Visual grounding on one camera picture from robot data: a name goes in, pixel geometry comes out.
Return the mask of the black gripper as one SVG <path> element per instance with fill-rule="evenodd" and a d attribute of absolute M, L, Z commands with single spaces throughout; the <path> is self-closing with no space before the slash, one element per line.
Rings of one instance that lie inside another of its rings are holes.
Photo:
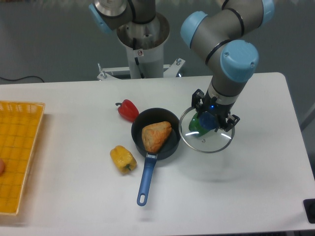
<path fill-rule="evenodd" d="M 219 129 L 230 131 L 240 121 L 230 110 L 234 103 L 222 104 L 216 97 L 210 97 L 208 92 L 197 89 L 191 97 L 191 106 L 198 112 L 200 124 L 215 124 L 215 132 Z"/>

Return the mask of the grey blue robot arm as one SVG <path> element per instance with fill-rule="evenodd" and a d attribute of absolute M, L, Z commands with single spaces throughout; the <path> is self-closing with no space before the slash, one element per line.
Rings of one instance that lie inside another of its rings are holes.
<path fill-rule="evenodd" d="M 103 32 L 116 31 L 132 78 L 163 75 L 162 57 L 148 55 L 162 50 L 170 33 L 155 1 L 94 0 L 89 10 Z M 272 0 L 225 0 L 214 16 L 196 11 L 184 20 L 181 38 L 213 73 L 207 91 L 196 91 L 191 101 L 203 128 L 229 131 L 239 121 L 230 110 L 259 61 L 255 46 L 242 36 L 269 22 L 274 12 Z"/>

